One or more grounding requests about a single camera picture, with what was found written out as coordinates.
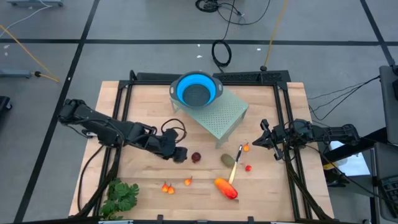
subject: small orange pepper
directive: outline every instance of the small orange pepper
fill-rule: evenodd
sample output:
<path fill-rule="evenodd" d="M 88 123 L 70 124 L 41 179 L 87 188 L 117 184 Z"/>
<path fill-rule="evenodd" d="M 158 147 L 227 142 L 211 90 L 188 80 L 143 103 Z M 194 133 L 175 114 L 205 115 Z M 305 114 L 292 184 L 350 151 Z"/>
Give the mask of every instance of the small orange pepper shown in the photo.
<path fill-rule="evenodd" d="M 229 199 L 235 199 L 238 196 L 238 192 L 224 178 L 217 178 L 214 181 L 214 184 L 225 197 L 228 197 Z"/>
<path fill-rule="evenodd" d="M 174 187 L 172 187 L 172 184 L 169 186 L 169 190 L 167 191 L 168 194 L 174 194 Z"/>
<path fill-rule="evenodd" d="M 163 192 L 167 192 L 169 190 L 169 186 L 167 186 L 166 181 L 164 182 L 164 185 L 162 187 Z"/>
<path fill-rule="evenodd" d="M 245 152 L 250 151 L 249 143 L 246 143 L 246 144 L 243 146 L 243 151 L 245 151 Z"/>
<path fill-rule="evenodd" d="M 184 184 L 185 184 L 186 186 L 189 186 L 191 183 L 192 183 L 192 176 L 191 176 L 191 178 L 186 179 L 186 180 L 184 181 Z"/>

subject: black metal frame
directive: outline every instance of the black metal frame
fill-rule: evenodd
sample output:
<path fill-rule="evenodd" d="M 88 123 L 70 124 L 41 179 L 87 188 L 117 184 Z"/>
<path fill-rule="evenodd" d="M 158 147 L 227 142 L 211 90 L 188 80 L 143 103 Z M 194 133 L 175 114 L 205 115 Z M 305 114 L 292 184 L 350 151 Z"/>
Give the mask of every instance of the black metal frame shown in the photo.
<path fill-rule="evenodd" d="M 226 78 L 228 75 L 244 75 L 245 79 L 242 80 L 241 78 L 239 79 L 231 79 L 231 78 Z M 171 84 L 174 80 L 176 80 L 180 75 L 178 74 L 160 74 L 160 73 L 138 73 L 137 76 L 135 73 L 131 70 L 130 71 L 130 79 L 129 80 L 120 80 L 119 81 L 119 86 L 118 86 L 118 92 L 116 94 L 116 101 L 115 101 L 115 106 L 114 106 L 114 111 L 113 111 L 113 118 L 118 117 L 118 111 L 119 107 L 121 104 L 121 95 L 122 92 L 125 88 L 127 88 L 127 94 L 126 94 L 126 99 L 124 102 L 124 108 L 123 108 L 123 117 L 122 121 L 125 121 L 127 119 L 127 114 L 129 111 L 129 106 L 130 106 L 130 99 L 131 99 L 131 93 L 132 93 L 132 86 L 133 85 L 169 85 Z M 292 108 L 290 105 L 290 98 L 289 98 L 289 92 L 287 89 L 287 82 L 290 81 L 289 73 L 288 71 L 277 71 L 274 74 L 271 74 L 270 72 L 249 72 L 249 73 L 218 73 L 214 74 L 214 77 L 219 78 L 223 85 L 251 85 L 251 86 L 271 86 L 274 90 L 275 94 L 275 104 L 276 104 L 276 109 L 277 109 L 277 114 L 278 114 L 278 119 L 279 119 L 279 124 L 284 124 L 284 116 L 283 116 L 283 110 L 282 110 L 282 104 L 280 102 L 280 95 L 279 95 L 279 90 L 281 89 L 283 94 L 284 94 L 284 100 L 285 100 L 285 106 L 286 106 L 286 111 L 287 111 L 287 117 L 289 122 L 292 122 L 293 119 L 293 113 L 292 113 Z M 103 161 L 103 167 L 101 170 L 101 176 L 100 176 L 100 183 L 102 183 L 104 177 L 106 176 L 107 168 L 109 166 L 109 158 L 110 158 L 110 153 L 111 149 L 107 149 L 105 156 L 104 156 L 104 161 Z M 304 171 L 303 171 L 303 165 L 301 161 L 301 155 L 300 151 L 298 149 L 295 149 L 295 156 L 296 156 L 296 166 L 297 166 L 297 176 L 301 180 L 302 185 L 301 188 L 306 189 L 305 185 L 305 176 L 304 176 Z M 284 156 L 286 161 L 290 161 L 290 154 L 288 153 L 288 150 L 284 150 Z M 286 169 L 292 169 L 292 165 L 290 162 L 286 162 Z M 306 219 L 302 219 L 300 217 L 300 210 L 299 210 L 299 203 L 297 200 L 297 192 L 295 188 L 295 182 L 291 178 L 291 176 L 288 175 L 288 180 L 289 180 L 289 190 L 290 190 L 290 197 L 292 201 L 292 208 L 293 208 L 293 213 L 294 213 L 294 219 L 296 222 L 306 222 L 306 223 L 311 223 L 312 221 L 315 221 L 312 219 L 312 210 L 310 208 L 309 203 L 307 202 L 306 198 L 303 197 L 303 204 L 304 204 L 304 209 L 305 209 L 305 216 Z M 98 210 L 101 205 L 101 199 L 98 200 L 96 207 L 95 207 L 95 212 L 94 215 L 98 215 Z M 150 220 L 134 220 L 134 223 L 150 223 L 154 222 Z M 193 223 L 193 221 L 163 221 L 163 216 L 159 215 L 158 220 L 156 221 L 157 223 Z M 208 223 L 226 223 L 226 222 L 214 222 L 214 221 L 208 221 Z M 269 223 L 269 222 L 255 222 L 253 217 L 248 217 L 248 222 L 249 223 Z M 322 222 L 322 223 L 333 223 L 330 220 L 323 220 L 323 221 L 317 221 L 317 222 Z M 228 223 L 245 223 L 245 222 L 228 222 Z"/>

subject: orange bell pepper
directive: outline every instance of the orange bell pepper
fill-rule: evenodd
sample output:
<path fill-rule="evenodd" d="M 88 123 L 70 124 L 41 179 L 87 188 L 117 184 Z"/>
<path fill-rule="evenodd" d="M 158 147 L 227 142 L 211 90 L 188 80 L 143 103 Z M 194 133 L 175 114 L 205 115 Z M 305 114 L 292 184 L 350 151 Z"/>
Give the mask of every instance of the orange bell pepper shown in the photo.
<path fill-rule="evenodd" d="M 228 197 L 229 199 L 235 199 L 238 196 L 238 192 L 224 178 L 217 178 L 214 181 L 214 184 L 225 197 Z"/>

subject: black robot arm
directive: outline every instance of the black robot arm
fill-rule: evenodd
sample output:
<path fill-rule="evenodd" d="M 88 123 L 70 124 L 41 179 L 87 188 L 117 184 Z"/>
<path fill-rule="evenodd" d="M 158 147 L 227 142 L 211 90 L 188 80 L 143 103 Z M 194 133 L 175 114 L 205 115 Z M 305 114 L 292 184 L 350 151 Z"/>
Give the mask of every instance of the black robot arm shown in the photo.
<path fill-rule="evenodd" d="M 276 160 L 283 158 L 282 151 L 278 144 L 284 143 L 286 148 L 304 148 L 310 142 L 330 142 L 340 141 L 344 144 L 356 145 L 359 142 L 359 135 L 352 124 L 346 124 L 342 127 L 321 128 L 312 125 L 303 119 L 295 119 L 289 123 L 289 127 L 277 125 L 271 131 L 268 127 L 268 121 L 263 119 L 260 127 L 264 130 L 262 136 L 255 140 L 254 146 L 262 146 L 273 149 Z"/>
<path fill-rule="evenodd" d="M 163 135 L 157 136 L 155 127 L 131 121 L 118 121 L 91 109 L 83 100 L 66 100 L 58 120 L 64 125 L 82 125 L 88 131 L 97 134 L 99 143 L 104 146 L 130 145 L 166 160 L 172 158 L 174 162 L 187 159 L 187 149 L 175 145 L 178 134 L 174 129 L 167 129 Z"/>

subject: blue bowl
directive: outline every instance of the blue bowl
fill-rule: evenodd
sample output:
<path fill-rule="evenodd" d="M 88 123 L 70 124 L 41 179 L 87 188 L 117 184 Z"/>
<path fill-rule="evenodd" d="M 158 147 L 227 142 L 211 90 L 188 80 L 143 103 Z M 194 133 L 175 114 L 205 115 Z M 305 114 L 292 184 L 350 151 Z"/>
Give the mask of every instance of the blue bowl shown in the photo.
<path fill-rule="evenodd" d="M 223 84 L 204 72 L 189 72 L 170 85 L 170 96 L 190 108 L 209 105 L 223 93 Z"/>

